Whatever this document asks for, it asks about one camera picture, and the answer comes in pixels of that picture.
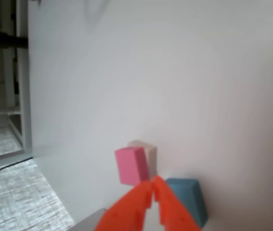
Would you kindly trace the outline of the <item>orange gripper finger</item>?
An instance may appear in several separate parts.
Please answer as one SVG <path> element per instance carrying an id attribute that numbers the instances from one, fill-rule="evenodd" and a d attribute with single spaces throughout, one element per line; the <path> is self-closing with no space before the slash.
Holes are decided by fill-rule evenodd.
<path id="1" fill-rule="evenodd" d="M 106 210 L 96 231 L 141 231 L 146 210 L 151 207 L 153 186 L 150 180 L 135 186 Z"/>
<path id="2" fill-rule="evenodd" d="M 188 210 L 160 176 L 153 178 L 154 200 L 159 204 L 160 224 L 166 231 L 199 231 Z"/>

